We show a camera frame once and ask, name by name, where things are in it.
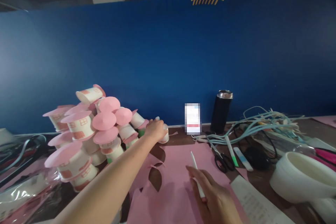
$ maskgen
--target green marker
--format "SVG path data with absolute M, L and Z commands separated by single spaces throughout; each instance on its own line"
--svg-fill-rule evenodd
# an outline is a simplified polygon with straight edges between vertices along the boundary
M 233 152 L 233 149 L 232 149 L 232 146 L 231 146 L 231 142 L 230 142 L 230 139 L 229 139 L 228 136 L 225 136 L 225 141 L 226 141 L 226 144 L 227 144 L 227 146 L 229 148 L 229 151 L 230 151 L 230 154 L 231 154 L 231 158 L 232 158 L 232 161 L 233 161 L 234 165 L 236 167 L 239 167 L 237 159 L 236 159 L 236 156 L 235 156 L 235 153 Z

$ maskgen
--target thermos lid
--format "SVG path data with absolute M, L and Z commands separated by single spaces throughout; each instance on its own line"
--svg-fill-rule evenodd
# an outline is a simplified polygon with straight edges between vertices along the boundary
M 233 99 L 233 93 L 229 90 L 219 90 L 217 97 L 221 99 Z

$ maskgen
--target black scissors handle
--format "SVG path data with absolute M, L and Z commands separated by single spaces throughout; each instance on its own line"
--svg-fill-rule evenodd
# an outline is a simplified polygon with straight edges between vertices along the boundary
M 231 159 L 224 154 L 219 155 L 217 153 L 215 155 L 215 163 L 216 163 L 217 168 L 223 173 L 227 173 L 228 170 L 231 170 L 231 171 L 235 170 L 235 165 L 233 164 Z

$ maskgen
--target white pen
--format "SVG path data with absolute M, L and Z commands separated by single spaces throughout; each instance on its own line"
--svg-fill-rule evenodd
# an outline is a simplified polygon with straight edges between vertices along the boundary
M 197 164 L 196 164 L 196 161 L 195 161 L 195 157 L 194 157 L 194 155 L 193 155 L 193 152 L 192 151 L 190 151 L 190 153 L 191 153 L 191 160 L 192 160 L 192 165 L 193 165 L 193 167 L 195 168 L 195 169 L 197 169 Z M 203 202 L 206 202 L 206 197 L 205 197 L 205 194 L 204 194 L 204 192 L 203 192 L 203 189 L 202 189 L 202 187 L 201 187 L 201 185 L 199 184 L 199 182 L 197 181 L 197 179 L 195 179 L 194 178 L 194 180 L 196 181 L 196 183 L 197 183 L 197 187 L 198 187 L 198 191 L 199 191 L 199 196 L 201 197 L 201 199 L 202 199 L 202 201 Z
M 237 162 L 237 159 L 236 159 L 236 156 L 235 156 L 235 153 L 233 152 L 233 149 L 232 149 L 232 146 L 231 146 L 231 142 L 230 142 L 229 137 L 228 137 L 228 136 L 225 136 L 225 140 L 226 140 L 226 144 L 227 144 L 227 146 L 228 146 L 228 148 L 229 148 L 230 155 L 231 155 L 231 158 L 232 158 L 232 161 L 233 161 L 234 165 L 235 165 L 236 167 L 239 167 L 238 162 Z

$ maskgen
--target black thermos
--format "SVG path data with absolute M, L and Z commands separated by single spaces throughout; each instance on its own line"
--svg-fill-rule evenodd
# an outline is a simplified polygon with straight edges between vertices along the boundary
M 217 135 L 223 134 L 228 119 L 233 93 L 229 90 L 219 90 L 213 108 L 210 130 Z

